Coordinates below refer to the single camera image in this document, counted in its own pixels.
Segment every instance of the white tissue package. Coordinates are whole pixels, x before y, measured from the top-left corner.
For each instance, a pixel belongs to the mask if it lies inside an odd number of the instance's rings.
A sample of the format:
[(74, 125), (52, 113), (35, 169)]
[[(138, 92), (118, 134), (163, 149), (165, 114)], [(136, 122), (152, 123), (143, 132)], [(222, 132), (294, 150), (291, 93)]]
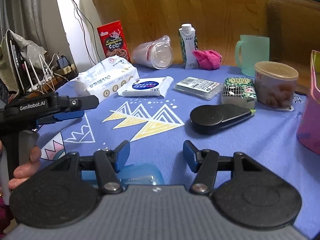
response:
[(118, 90), (121, 97), (152, 97), (163, 96), (172, 83), (172, 77), (162, 78), (140, 78), (137, 81), (131, 80)]
[(79, 73), (75, 90), (79, 96), (95, 95), (102, 102), (129, 80), (134, 82), (137, 79), (138, 71), (130, 62), (122, 57), (112, 56)]

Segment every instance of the blue tablecloth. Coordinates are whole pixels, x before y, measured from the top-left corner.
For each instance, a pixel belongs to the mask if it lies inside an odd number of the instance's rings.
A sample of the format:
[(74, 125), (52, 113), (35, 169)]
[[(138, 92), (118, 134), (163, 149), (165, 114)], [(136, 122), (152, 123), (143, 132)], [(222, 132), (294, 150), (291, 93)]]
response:
[[(138, 70), (141, 78), (174, 78), (165, 99), (111, 96), (97, 109), (86, 111), (82, 119), (43, 126), (39, 130), (39, 146), (45, 146), (61, 130), (66, 151), (78, 151), (81, 155), (92, 155), (105, 147), (113, 149), (123, 140), (131, 140), (131, 154), (126, 164), (152, 163), (162, 172), (165, 183), (187, 187), (195, 174), (182, 156), (185, 140), (190, 140), (199, 149), (210, 148), (225, 156), (241, 151), (300, 192), (303, 205), (295, 227), (308, 237), (320, 230), (320, 205), (317, 204), (320, 156), (303, 147), (296, 138), (306, 97), (295, 95), (292, 112), (274, 110), (258, 103), (256, 115), (251, 119), (219, 134), (203, 136), (191, 130), (189, 114), (199, 105), (219, 104), (220, 95), (207, 101), (173, 90), (174, 84), (187, 77), (223, 83), (226, 77), (243, 76), (239, 68), (222, 66), (219, 70), (206, 71), (184, 70), (180, 65), (173, 65), (165, 70), (138, 66)], [(73, 84), (69, 82), (61, 87), (59, 94), (75, 96)], [(151, 118), (162, 123), (150, 121)], [(117, 125), (124, 127), (113, 129)], [(230, 172), (219, 172), (215, 187), (229, 178)]]

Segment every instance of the metal screw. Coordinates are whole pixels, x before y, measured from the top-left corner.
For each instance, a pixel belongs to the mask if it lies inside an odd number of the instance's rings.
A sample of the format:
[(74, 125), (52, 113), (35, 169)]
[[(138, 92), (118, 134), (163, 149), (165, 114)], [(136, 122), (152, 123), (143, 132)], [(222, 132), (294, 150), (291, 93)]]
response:
[(120, 185), (116, 182), (108, 182), (103, 187), (109, 191), (116, 191), (120, 188)]
[(208, 190), (208, 187), (205, 184), (197, 183), (197, 184), (192, 185), (192, 189), (195, 192), (205, 192)]

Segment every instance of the human hand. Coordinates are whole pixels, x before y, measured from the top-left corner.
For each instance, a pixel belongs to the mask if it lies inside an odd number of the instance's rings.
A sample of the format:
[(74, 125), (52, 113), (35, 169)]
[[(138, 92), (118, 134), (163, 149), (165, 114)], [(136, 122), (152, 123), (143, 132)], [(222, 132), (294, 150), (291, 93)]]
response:
[[(0, 141), (0, 152), (2, 152), (2, 142)], [(32, 175), (34, 175), (40, 168), (41, 149), (35, 146), (30, 152), (30, 160), (23, 165), (17, 167), (14, 172), (14, 179), (9, 181), (8, 187), (13, 190)]]

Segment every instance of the snack package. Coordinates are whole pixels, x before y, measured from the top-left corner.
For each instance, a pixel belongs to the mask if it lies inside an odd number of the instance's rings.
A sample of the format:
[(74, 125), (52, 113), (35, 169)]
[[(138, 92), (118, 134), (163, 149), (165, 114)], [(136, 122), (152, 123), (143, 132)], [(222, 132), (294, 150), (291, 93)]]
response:
[(257, 94), (251, 78), (226, 78), (221, 96), (222, 104), (254, 109)]
[(79, 96), (95, 95), (99, 103), (115, 94), (130, 80), (139, 79), (137, 69), (126, 59), (113, 56), (79, 73), (75, 91)]
[(120, 21), (111, 22), (97, 28), (106, 57), (119, 56), (130, 61)]
[(168, 88), (173, 82), (172, 77), (141, 78), (130, 81), (118, 90), (121, 97), (149, 97), (163, 96), (167, 94)]

